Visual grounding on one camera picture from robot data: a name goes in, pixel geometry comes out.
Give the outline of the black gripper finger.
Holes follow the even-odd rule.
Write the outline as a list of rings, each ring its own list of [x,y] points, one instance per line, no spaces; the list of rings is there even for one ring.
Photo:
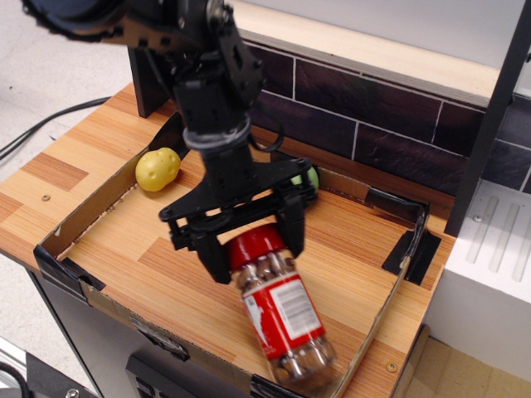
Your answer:
[[[275,214],[285,246],[294,257],[304,250],[304,203],[300,197],[288,197]]]
[[[194,241],[197,254],[208,273],[219,284],[229,284],[231,274],[227,254],[215,235],[200,235]]]

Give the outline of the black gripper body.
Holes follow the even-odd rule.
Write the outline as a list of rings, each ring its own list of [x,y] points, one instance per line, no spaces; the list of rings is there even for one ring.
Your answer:
[[[312,166],[307,158],[259,163],[245,144],[202,157],[202,181],[159,213],[176,250],[196,250],[200,235],[217,236],[275,216],[288,197],[300,197],[304,209],[317,197],[306,174]],[[295,186],[290,179],[298,175],[303,183]]]

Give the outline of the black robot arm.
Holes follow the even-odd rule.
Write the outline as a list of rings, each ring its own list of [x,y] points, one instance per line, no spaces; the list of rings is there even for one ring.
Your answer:
[[[258,163],[251,156],[249,110],[265,83],[263,66],[241,39],[222,1],[25,1],[23,10],[49,32],[160,55],[153,72],[184,120],[183,142],[205,175],[160,212],[174,246],[187,248],[213,279],[230,281],[219,235],[275,216],[288,248],[304,248],[304,209],[316,197],[309,160]]]

